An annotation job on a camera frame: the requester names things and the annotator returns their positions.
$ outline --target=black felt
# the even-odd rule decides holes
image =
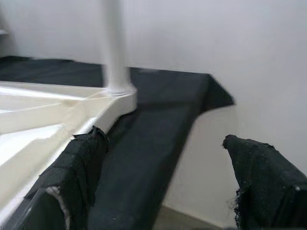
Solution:
[[[36,61],[18,61],[11,66],[19,66],[26,76],[6,66],[4,78],[102,85],[99,65],[45,60],[41,65],[48,63],[49,71],[42,67],[38,73],[32,62]],[[195,118],[204,111],[234,104],[208,74],[130,68],[130,75],[138,89],[137,110],[120,117],[108,133],[110,153],[103,163],[95,203],[89,212],[90,230],[151,229]]]
[[[240,186],[235,210],[238,227],[302,227],[281,226],[276,217],[288,192],[306,187],[305,175],[269,144],[229,135],[223,146],[229,152]],[[291,212],[285,210],[283,215]]]

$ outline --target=black fabric cover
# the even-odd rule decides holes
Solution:
[[[76,135],[60,156],[39,176],[25,199],[35,200],[37,192],[44,188],[57,187],[63,199],[65,208],[70,213],[70,229],[84,229],[87,226],[87,216],[90,205],[94,204],[95,192],[100,178],[101,166],[107,153],[107,137],[97,127],[93,127],[88,134]],[[47,204],[35,203],[37,206],[47,207]],[[34,203],[30,202],[27,209],[31,210]],[[55,222],[58,213],[54,213]]]
[[[0,67],[0,80],[103,85],[100,65],[65,60],[12,63]],[[108,132],[110,154],[89,211],[90,230],[151,229],[195,118],[234,104],[208,74],[130,68],[130,75],[138,89],[137,110],[120,117]]]
[[[289,225],[280,222],[280,217],[286,220],[292,215],[292,208],[285,205],[297,198],[289,193],[306,188],[305,175],[269,144],[229,135],[223,146],[229,152],[240,186],[235,209],[238,227],[307,227],[302,221],[296,222],[297,225],[290,225],[291,219]],[[306,211],[305,206],[305,211],[299,212],[301,219],[307,219]]]
[[[13,226],[4,230],[66,230],[64,214],[59,202],[40,189],[24,212],[16,216]]]

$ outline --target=white plastic base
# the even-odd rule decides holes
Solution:
[[[107,132],[136,109],[136,90],[0,82],[0,225],[73,135]]]

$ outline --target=white metal pole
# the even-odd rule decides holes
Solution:
[[[113,95],[135,91],[125,67],[125,48],[120,0],[98,0],[101,6],[102,54],[106,68],[104,81]]]

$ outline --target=gray floor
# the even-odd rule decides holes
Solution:
[[[161,207],[153,230],[220,230],[219,227],[187,216],[167,207]]]

